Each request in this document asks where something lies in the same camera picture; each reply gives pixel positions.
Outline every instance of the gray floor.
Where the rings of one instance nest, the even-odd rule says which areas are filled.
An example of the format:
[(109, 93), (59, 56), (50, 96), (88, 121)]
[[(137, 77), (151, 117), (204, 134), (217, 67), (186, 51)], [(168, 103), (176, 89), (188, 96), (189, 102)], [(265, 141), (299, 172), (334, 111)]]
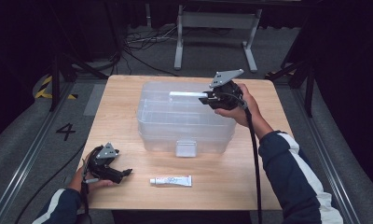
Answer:
[[(131, 32), (145, 30), (149, 29), (141, 27)], [(252, 47), (258, 67), (258, 72), (255, 74), (248, 71), (248, 65), (241, 47), (244, 37), (248, 36), (248, 33), (244, 31), (234, 30), (226, 35), (218, 35), (204, 30), (187, 33), (184, 36), (184, 58), (180, 71), (173, 70), (176, 45), (173, 39), (158, 43), (149, 49), (134, 51), (133, 55), (153, 67), (182, 77), (213, 77), (216, 71), (241, 68), (245, 73), (240, 78), (261, 79), (268, 72), (280, 69), (280, 64), (297, 33), (298, 29), (259, 29)], [(115, 74), (171, 76), (142, 64), (128, 54), (123, 53), (123, 56), (127, 61), (121, 59), (114, 71)], [(110, 71), (111, 69), (107, 69), (104, 72), (109, 74)], [(43, 74), (43, 78), (37, 81), (32, 94), (36, 93), (45, 76), (46, 74)], [(304, 111), (300, 109), (298, 103), (298, 96), (303, 95), (304, 88), (290, 90), (288, 86), (282, 84), (284, 81), (286, 81), (286, 77), (275, 83), (283, 109), (296, 140), (310, 158), (312, 167), (322, 180), (325, 190), (333, 193), (337, 204), (350, 201), (351, 207), (341, 210), (346, 222), (373, 223), (373, 185), (350, 152), (347, 143), (325, 106), (319, 89), (315, 87), (314, 90), (313, 118), (306, 119)], [(31, 145), (39, 141), (40, 144), (38, 145), (40, 147), (33, 166), (30, 170), (27, 170), (26, 175), (21, 179), (22, 185), (14, 190), (15, 197), (9, 199), (8, 206), (0, 206), (0, 210), (3, 209), (0, 223), (14, 223), (23, 206), (26, 205), (37, 189), (58, 171), (85, 142), (104, 85), (105, 80), (99, 80), (90, 74), (80, 74), (76, 83), (72, 84), (71, 92), (69, 92), (78, 94), (78, 98), (76, 100), (64, 100), (58, 108), (58, 113), (52, 118), (53, 122), (48, 131), (40, 139), (37, 139), (37, 133), (39, 133), (46, 119), (53, 116), (53, 113), (48, 112), (50, 99), (46, 98), (36, 99), (35, 103), (15, 119), (1, 134), (0, 199), (6, 197), (3, 194), (6, 192), (7, 186), (12, 181), (12, 177), (23, 158), (31, 149)], [(64, 134), (56, 133), (56, 131), (68, 123), (73, 124), (73, 130), (76, 132), (70, 134), (67, 141), (64, 141)], [(311, 125), (318, 131), (319, 141), (317, 141), (317, 135), (313, 134)], [(339, 193), (338, 183), (334, 182), (331, 177), (333, 174), (328, 173), (325, 169), (326, 165), (320, 156), (320, 150), (323, 146), (335, 166), (335, 172), (339, 176), (338, 183), (342, 185), (341, 189), (345, 190), (345, 194)], [(49, 199), (50, 195), (56, 189), (64, 186), (64, 178), (74, 173), (79, 159), (80, 153), (62, 172), (50, 180), (24, 212), (20, 223), (31, 223), (34, 220), (38, 210)], [(92, 210), (91, 214), (94, 223), (113, 223), (109, 211)], [(251, 213), (251, 217), (256, 223), (255, 211)], [(280, 223), (282, 213), (281, 211), (265, 211), (263, 218), (264, 223)]]

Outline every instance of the table top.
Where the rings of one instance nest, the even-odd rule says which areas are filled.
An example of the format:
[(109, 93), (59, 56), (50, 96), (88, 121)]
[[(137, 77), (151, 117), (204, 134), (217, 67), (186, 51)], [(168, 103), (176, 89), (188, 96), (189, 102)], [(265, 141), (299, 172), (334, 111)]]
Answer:
[[(196, 158), (177, 158), (174, 152), (145, 150), (137, 131), (136, 113), (143, 84), (152, 80), (202, 82), (207, 83), (207, 87), (212, 81), (203, 77), (122, 75), (108, 79), (82, 158), (95, 147), (111, 142), (120, 152), (110, 167), (119, 171), (132, 168), (133, 171), (119, 185), (93, 191), (89, 195), (90, 208), (256, 210), (254, 152), (247, 128), (236, 125), (235, 134), (223, 154), (200, 153)], [(273, 129), (292, 134), (270, 81), (234, 81), (246, 84)], [(262, 209), (281, 209), (259, 161)], [(149, 183), (149, 179), (156, 176), (179, 175), (192, 175), (192, 187), (159, 188)]]

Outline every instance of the person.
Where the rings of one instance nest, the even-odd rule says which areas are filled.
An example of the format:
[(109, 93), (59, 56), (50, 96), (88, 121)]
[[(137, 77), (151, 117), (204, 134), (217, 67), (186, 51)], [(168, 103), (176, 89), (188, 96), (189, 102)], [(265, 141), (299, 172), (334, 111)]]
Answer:
[[(252, 115), (263, 168), (283, 209), (283, 223), (343, 223), (339, 211), (332, 207), (331, 194), (324, 192), (298, 143), (289, 134), (274, 131), (261, 115), (256, 99), (246, 86), (238, 85)], [(218, 108), (214, 112), (248, 127), (245, 112), (240, 107), (233, 110)], [(81, 205), (80, 172), (78, 169), (68, 189), (60, 189), (52, 196), (34, 224), (76, 222), (76, 211)], [(113, 183), (109, 180), (100, 180), (90, 184), (90, 191), (111, 185)]]

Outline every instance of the toothpaste tube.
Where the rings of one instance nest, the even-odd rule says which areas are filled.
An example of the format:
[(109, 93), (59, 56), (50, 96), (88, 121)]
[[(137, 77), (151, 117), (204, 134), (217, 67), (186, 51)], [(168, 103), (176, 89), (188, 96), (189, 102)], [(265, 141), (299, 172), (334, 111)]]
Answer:
[(192, 175), (156, 177), (149, 179), (149, 183), (153, 185), (179, 185), (191, 187)]

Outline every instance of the box latch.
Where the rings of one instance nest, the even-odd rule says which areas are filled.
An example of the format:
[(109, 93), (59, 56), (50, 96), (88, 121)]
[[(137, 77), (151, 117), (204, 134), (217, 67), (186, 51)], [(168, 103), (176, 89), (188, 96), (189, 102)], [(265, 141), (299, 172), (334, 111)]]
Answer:
[(178, 140), (175, 146), (175, 156), (196, 157), (198, 144), (194, 140)]

